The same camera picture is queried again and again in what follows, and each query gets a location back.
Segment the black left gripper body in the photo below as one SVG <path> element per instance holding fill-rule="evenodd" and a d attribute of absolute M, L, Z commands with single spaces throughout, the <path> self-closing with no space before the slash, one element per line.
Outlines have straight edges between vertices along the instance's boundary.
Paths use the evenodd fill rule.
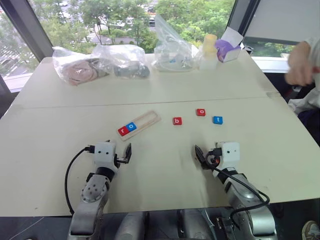
<path fill-rule="evenodd" d="M 114 155 L 113 158 L 113 163 L 115 166 L 120 166 L 121 164 L 126 164 L 127 163 L 127 159 L 123 158 L 123 157 L 118 157 L 117 154 Z"/>

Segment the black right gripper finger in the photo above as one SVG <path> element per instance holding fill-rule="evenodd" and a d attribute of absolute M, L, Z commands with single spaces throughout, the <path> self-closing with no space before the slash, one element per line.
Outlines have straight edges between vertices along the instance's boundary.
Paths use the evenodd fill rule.
<path fill-rule="evenodd" d="M 206 159 L 204 157 L 204 153 L 203 151 L 201 150 L 201 148 L 198 146 L 198 145 L 194 145 L 194 151 L 195 151 L 195 156 L 196 156 L 196 159 L 199 161 L 199 163 L 202 165 L 202 166 L 206 166 L 207 163 L 206 163 Z"/>

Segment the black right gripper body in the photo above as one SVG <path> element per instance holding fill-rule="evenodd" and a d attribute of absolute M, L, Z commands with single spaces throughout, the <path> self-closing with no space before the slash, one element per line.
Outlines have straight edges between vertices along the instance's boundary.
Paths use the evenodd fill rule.
<path fill-rule="evenodd" d="M 202 168 L 204 170 L 215 170 L 220 162 L 222 156 L 222 148 L 217 147 L 209 150 L 204 156 L 202 161 Z"/>

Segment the person's bare hand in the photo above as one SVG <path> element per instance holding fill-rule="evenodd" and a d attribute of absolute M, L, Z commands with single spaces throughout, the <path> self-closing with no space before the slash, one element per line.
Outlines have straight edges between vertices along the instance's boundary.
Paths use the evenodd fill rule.
<path fill-rule="evenodd" d="M 285 74 L 285 81 L 293 86 L 306 86 L 313 82 L 313 68 L 309 62 L 311 46 L 302 41 L 298 43 L 288 57 L 289 71 Z"/>

